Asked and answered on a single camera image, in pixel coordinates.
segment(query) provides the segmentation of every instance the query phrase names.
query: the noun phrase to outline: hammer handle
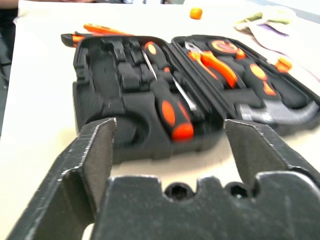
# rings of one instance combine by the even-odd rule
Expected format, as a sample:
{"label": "hammer handle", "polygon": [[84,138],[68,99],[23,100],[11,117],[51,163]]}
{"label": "hammer handle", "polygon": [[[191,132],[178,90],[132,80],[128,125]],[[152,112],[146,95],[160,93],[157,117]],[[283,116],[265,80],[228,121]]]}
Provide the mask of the hammer handle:
{"label": "hammer handle", "polygon": [[281,100],[280,94],[272,86],[268,75],[253,60],[245,58],[238,62],[244,67],[244,83],[253,89],[260,99]]}

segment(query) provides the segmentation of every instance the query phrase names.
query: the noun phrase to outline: black plastic tool case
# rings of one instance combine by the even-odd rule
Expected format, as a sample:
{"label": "black plastic tool case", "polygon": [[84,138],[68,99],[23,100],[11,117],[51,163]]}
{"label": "black plastic tool case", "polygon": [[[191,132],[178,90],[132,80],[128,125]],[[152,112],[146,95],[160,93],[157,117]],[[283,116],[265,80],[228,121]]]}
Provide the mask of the black plastic tool case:
{"label": "black plastic tool case", "polygon": [[[152,36],[88,37],[78,43],[73,62],[77,76],[77,81],[73,84],[77,127],[80,130],[89,122],[115,117],[117,131],[114,139],[114,164],[207,150],[220,138],[224,119],[241,119],[234,107],[235,103],[249,104],[253,108],[259,108],[262,104],[257,97],[250,98],[249,88],[229,89],[224,85],[223,89],[219,89],[214,85],[212,78],[198,69],[188,57],[184,44],[186,40],[203,51],[207,50],[205,48],[209,40],[230,41],[268,75],[273,76],[275,81],[272,85],[288,107],[299,109],[311,101],[320,105],[320,98],[316,94],[289,74],[280,73],[263,56],[234,39],[193,35],[175,37],[172,43],[167,43]],[[151,72],[142,70],[147,66],[141,49],[150,41],[160,46],[176,80],[197,104],[198,112],[193,114],[173,81],[168,80],[172,94],[189,111],[194,127],[194,138],[190,141],[173,142],[158,118],[155,97],[149,89],[152,75],[150,76]],[[318,111],[308,122],[271,127],[280,135],[288,135],[312,129],[319,123]]]}

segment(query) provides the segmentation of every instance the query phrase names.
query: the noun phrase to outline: hammer head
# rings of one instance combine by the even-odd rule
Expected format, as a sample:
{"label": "hammer head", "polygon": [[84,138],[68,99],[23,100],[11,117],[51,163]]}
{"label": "hammer head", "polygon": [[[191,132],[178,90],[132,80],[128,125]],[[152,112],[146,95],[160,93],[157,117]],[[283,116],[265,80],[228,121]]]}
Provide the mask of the hammer head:
{"label": "hammer head", "polygon": [[251,108],[247,104],[236,106],[237,112],[243,120],[262,124],[301,124],[309,121],[319,109],[312,101],[301,109],[290,109],[281,101],[264,100],[264,108]]}

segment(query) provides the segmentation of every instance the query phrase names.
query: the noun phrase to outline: orange pliers handle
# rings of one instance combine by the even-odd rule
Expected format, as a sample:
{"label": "orange pliers handle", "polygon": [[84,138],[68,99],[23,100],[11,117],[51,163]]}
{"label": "orange pliers handle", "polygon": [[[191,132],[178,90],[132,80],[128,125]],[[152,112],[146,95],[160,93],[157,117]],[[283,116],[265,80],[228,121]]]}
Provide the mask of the orange pliers handle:
{"label": "orange pliers handle", "polygon": [[95,25],[91,23],[87,23],[83,25],[84,29],[88,30],[89,32],[99,33],[99,34],[108,34],[108,35],[126,35],[126,36],[132,36],[131,34],[118,31],[116,29],[106,27],[106,26],[100,26]]}
{"label": "orange pliers handle", "polygon": [[188,55],[192,60],[197,61],[215,79],[217,79],[217,76],[208,67],[214,68],[221,73],[231,88],[236,86],[238,77],[235,72],[227,64],[217,59],[211,51],[204,51],[202,53],[189,52]]}

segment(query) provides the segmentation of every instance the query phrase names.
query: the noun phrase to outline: table surface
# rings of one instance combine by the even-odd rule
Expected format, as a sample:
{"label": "table surface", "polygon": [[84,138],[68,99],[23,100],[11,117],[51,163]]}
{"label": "table surface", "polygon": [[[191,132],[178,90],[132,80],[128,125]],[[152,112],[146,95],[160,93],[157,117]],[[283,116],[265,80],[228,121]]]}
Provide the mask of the table surface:
{"label": "table surface", "polygon": [[[191,5],[125,5],[106,3],[19,2],[10,87],[0,140],[0,239],[4,239],[27,206],[57,155],[76,137],[72,82],[75,49],[63,45],[62,33],[84,32],[83,24],[108,26],[134,35],[173,37],[194,34],[238,39],[275,63],[278,54],[259,46],[248,34],[234,30],[234,22],[257,5],[242,1],[212,1],[203,5],[201,20],[189,18]],[[320,33],[318,24],[298,19],[301,36]],[[319,55],[307,59],[319,62]],[[320,95],[320,84],[293,65],[291,74]],[[317,145],[320,127],[284,138],[320,171]],[[211,150],[158,161],[137,160],[112,168],[113,176],[156,175],[162,188],[185,182],[193,189],[197,179],[213,175],[225,185],[241,181],[225,135]]]}

